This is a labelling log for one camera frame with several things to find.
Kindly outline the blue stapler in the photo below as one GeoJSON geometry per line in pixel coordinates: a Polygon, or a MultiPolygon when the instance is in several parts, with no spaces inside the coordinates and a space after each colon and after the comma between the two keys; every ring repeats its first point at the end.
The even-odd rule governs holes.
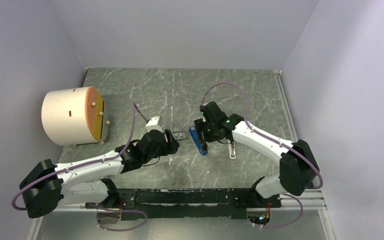
{"type": "Polygon", "coordinates": [[[203,148],[199,144],[199,142],[198,142],[198,132],[197,132],[196,128],[194,126],[191,126],[191,127],[189,127],[188,132],[189,132],[189,135],[192,138],[195,146],[197,147],[199,153],[202,156],[206,156],[208,154],[208,151],[207,150],[203,150],[203,148]]]}

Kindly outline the beige stapler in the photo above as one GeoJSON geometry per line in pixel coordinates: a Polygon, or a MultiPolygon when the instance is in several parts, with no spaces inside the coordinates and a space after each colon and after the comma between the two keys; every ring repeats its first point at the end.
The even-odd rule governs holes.
{"type": "Polygon", "coordinates": [[[237,158],[236,144],[234,141],[228,143],[229,158],[234,160],[237,158]]]}

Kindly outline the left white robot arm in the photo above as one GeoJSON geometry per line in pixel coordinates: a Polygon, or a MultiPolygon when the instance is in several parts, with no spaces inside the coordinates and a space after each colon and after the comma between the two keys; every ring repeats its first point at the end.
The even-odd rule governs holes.
{"type": "Polygon", "coordinates": [[[31,219],[80,203],[112,208],[118,203],[119,192],[111,176],[149,166],[150,160],[173,155],[179,147],[169,129],[151,130],[141,139],[85,160],[57,164],[42,160],[19,184],[12,207],[26,211],[31,219]]]}

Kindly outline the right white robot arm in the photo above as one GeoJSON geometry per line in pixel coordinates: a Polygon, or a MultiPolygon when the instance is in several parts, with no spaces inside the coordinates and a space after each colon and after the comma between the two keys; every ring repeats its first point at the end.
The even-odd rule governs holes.
{"type": "Polygon", "coordinates": [[[203,151],[208,143],[240,143],[271,159],[279,168],[278,173],[261,177],[251,187],[250,202],[262,207],[269,197],[278,194],[301,196],[313,187],[320,172],[309,144],[300,139],[296,142],[276,137],[263,131],[238,114],[227,116],[211,101],[199,108],[202,118],[194,120],[196,143],[203,151]]]}

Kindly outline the cream cylindrical drum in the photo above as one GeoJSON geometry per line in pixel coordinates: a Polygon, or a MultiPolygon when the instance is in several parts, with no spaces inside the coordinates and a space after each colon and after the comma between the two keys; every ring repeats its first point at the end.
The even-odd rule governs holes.
{"type": "Polygon", "coordinates": [[[41,121],[47,136],[59,146],[103,145],[110,125],[106,101],[93,86],[48,92],[41,121]]]}

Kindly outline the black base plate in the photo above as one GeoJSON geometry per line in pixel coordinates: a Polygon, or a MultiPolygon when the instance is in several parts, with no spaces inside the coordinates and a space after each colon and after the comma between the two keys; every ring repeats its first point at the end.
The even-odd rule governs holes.
{"type": "Polygon", "coordinates": [[[279,195],[263,198],[251,188],[119,188],[99,206],[132,210],[133,213],[121,214],[123,221],[142,219],[140,211],[150,219],[230,217],[246,220],[251,209],[264,211],[268,207],[280,208],[282,204],[279,195]]]}

